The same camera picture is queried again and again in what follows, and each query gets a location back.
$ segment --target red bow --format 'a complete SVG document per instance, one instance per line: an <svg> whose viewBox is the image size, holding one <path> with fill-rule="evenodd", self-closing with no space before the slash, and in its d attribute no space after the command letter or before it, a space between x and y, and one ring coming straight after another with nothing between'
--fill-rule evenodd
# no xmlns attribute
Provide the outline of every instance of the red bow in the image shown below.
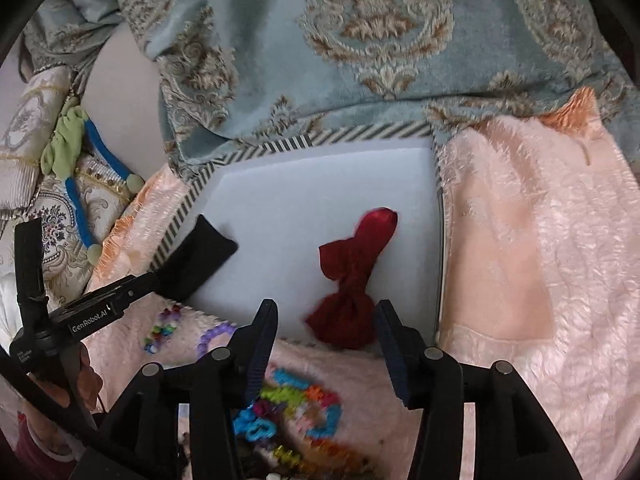
<svg viewBox="0 0 640 480"><path fill-rule="evenodd" d="M353 350L375 341L374 303L365 288L396 225L398 213L386 207L374 209L360 219L353 238L319 248L322 273L338 281L338 292L324 298L305 320L317 339Z"/></svg>

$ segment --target white tray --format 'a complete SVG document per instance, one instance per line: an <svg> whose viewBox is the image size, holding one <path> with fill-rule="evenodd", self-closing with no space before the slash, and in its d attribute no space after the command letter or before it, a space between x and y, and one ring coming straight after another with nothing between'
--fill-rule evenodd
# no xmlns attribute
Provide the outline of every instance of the white tray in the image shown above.
<svg viewBox="0 0 640 480"><path fill-rule="evenodd" d="M236 162L217 169L196 200L186 200L174 220L181 223L175 237L168 232L159 253L170 252L204 215L239 249L187 304L245 324L271 298L280 314L278 335L313 341L303 320L337 290L322 274L318 247L352 236L365 212L386 206L398 212L398 227L367 293L391 300L402 322L429 344L442 290L438 182L430 137L342 142Z"/></svg>

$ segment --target purple beaded bracelet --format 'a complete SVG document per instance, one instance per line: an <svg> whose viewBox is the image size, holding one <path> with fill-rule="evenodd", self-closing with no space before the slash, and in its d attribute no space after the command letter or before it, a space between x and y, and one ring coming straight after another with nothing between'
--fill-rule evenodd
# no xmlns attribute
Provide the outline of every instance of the purple beaded bracelet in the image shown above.
<svg viewBox="0 0 640 480"><path fill-rule="evenodd" d="M212 339L218 337L221 334L231 335L235 331L236 327L226 321L223 321L213 328L209 328L209 330L207 330L200 336L200 342L198 343L198 346L196 346L196 350L198 351L198 359L203 357L203 355L209 351L209 342Z"/></svg>

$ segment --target blue strap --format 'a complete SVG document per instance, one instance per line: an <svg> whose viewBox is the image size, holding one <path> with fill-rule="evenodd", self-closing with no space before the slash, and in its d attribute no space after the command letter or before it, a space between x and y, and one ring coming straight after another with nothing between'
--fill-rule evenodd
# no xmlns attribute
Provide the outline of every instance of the blue strap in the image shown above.
<svg viewBox="0 0 640 480"><path fill-rule="evenodd" d="M89 231L89 222L86 219L86 214L84 213L82 203L80 202L78 188L76 187L76 182L73 180L72 176L65 180L65 189L66 194L69 196L69 199L76 210L76 225L78 226L80 239L82 240L82 244L88 249L95 244L94 236L91 234L91 231Z"/></svg>
<svg viewBox="0 0 640 480"><path fill-rule="evenodd" d="M100 153L102 158L107 161L107 164L111 166L113 171L115 171L122 180L126 180L131 172L116 158L115 155L113 155L113 153L111 153L107 149L107 147L102 142L102 139L100 138L98 129L95 127L95 124L91 119L87 119L84 122L84 130L89 136L89 140L91 141L94 148L98 150L98 153Z"/></svg>

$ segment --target black fabric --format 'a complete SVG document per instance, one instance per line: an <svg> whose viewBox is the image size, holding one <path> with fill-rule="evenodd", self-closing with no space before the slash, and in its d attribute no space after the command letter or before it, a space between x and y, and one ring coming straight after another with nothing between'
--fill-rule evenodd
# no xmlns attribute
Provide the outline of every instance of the black fabric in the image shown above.
<svg viewBox="0 0 640 480"><path fill-rule="evenodd" d="M238 244L223 237L204 216L198 215L193 231L156 271L158 294L184 302L237 250Z"/></svg>

